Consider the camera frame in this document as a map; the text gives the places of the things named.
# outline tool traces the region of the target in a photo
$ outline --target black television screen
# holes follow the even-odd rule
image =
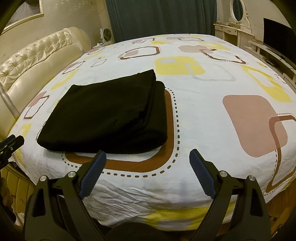
[[[296,35],[291,28],[265,18],[263,43],[279,52],[288,63],[296,65]]]

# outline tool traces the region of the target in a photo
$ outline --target folded black cloth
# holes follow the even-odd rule
[[[37,143],[51,151],[134,154],[167,140],[164,84],[154,70],[90,85],[72,85]]]

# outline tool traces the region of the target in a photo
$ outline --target bed sheet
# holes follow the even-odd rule
[[[211,199],[189,164],[194,148],[234,177],[254,175],[266,202],[295,178],[296,94],[249,53],[197,34],[145,37],[85,53],[22,112],[11,130],[25,138],[15,161],[34,183],[42,175],[57,178],[76,171],[94,154],[51,152],[36,142],[58,101],[73,84],[149,69],[166,87],[168,140],[143,154],[107,154],[104,171],[84,199],[101,224],[136,221],[162,230],[196,229]],[[235,197],[224,221],[230,220],[234,202]]]

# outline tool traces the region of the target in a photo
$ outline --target cream leather headboard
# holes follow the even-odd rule
[[[0,82],[21,113],[39,91],[66,66],[91,49],[88,35],[65,28],[29,44],[0,65]],[[0,140],[16,120],[0,97]]]

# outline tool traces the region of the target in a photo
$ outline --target gold picture frame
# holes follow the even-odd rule
[[[12,24],[6,26],[6,27],[4,28],[2,34],[5,33],[5,32],[8,31],[8,30],[14,28],[15,26],[20,25],[21,23],[24,23],[24,22],[30,21],[30,20],[35,19],[35,18],[43,17],[43,16],[44,16],[44,12],[43,12],[42,0],[39,0],[39,7],[40,7],[40,13],[37,13],[37,14],[31,15],[31,16],[26,17],[26,18],[23,18],[23,19],[20,19],[20,20],[18,20],[18,21],[16,21],[16,22],[14,22],[14,23],[12,23]]]

